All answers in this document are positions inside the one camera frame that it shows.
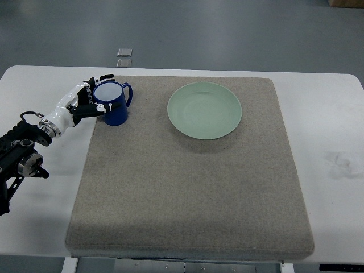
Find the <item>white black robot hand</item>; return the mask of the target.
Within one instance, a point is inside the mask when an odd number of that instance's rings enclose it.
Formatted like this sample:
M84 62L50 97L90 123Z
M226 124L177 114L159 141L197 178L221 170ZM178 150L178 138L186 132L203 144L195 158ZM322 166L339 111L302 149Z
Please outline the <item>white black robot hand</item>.
M92 77L77 84L55 106L52 113L44 116L38 123L38 128L51 138L58 138L66 129L77 126L83 118L103 115L97 109L93 91L105 81L115 81L113 74Z

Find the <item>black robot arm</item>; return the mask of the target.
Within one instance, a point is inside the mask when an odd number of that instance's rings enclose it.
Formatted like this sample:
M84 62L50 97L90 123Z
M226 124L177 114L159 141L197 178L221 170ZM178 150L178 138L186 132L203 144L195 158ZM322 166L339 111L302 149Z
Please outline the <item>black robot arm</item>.
M10 200L26 177L49 178L35 144L47 147L52 143L52 136L39 126L29 124L24 118L27 114L44 117L26 111L20 115L17 125L1 137L1 215L10 212Z

